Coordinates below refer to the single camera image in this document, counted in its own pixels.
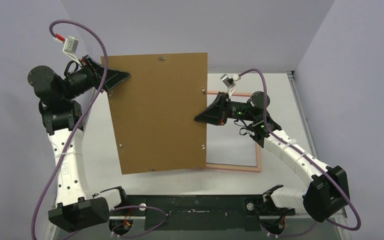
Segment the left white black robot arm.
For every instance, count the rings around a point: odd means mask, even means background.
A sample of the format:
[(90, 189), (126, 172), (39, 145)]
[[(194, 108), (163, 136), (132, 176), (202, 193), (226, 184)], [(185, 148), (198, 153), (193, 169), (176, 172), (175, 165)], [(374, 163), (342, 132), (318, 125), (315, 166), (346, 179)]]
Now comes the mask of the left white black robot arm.
[(84, 118), (76, 98), (90, 89), (108, 92), (130, 74), (105, 69), (88, 55), (69, 64), (75, 65), (75, 69), (66, 68), (63, 76), (48, 66), (36, 66), (29, 72), (27, 81), (39, 98), (39, 112), (55, 160), (56, 172), (51, 178), (57, 181), (57, 196), (54, 208), (48, 211), (48, 219), (73, 233), (108, 222), (111, 211), (121, 216), (129, 210), (122, 187), (99, 193), (89, 189), (82, 153)]

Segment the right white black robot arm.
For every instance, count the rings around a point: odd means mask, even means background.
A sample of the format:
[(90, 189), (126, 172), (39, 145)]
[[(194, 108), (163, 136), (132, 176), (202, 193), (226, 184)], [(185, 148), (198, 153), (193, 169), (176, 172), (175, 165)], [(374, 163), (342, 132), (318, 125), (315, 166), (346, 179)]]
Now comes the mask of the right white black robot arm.
[(281, 209), (306, 211), (312, 219), (324, 222), (348, 203), (347, 174), (340, 166), (331, 167), (295, 143), (273, 119), (263, 116), (270, 102), (264, 92), (254, 92), (246, 102), (232, 101), (226, 92), (218, 92), (214, 101), (194, 117), (196, 122), (223, 126), (228, 119), (242, 126), (261, 148), (277, 156), (304, 183), (307, 190), (276, 185), (263, 194), (262, 207), (270, 215)]

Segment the brown cardboard backing board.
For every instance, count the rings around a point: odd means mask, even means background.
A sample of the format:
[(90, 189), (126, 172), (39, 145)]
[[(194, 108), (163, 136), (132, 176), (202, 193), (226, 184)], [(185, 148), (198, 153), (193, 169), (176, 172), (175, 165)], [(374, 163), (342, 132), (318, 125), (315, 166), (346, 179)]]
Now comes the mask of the brown cardboard backing board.
[(130, 74), (108, 94), (121, 172), (204, 168), (207, 126), (194, 118), (207, 107), (207, 53), (110, 56), (108, 65)]

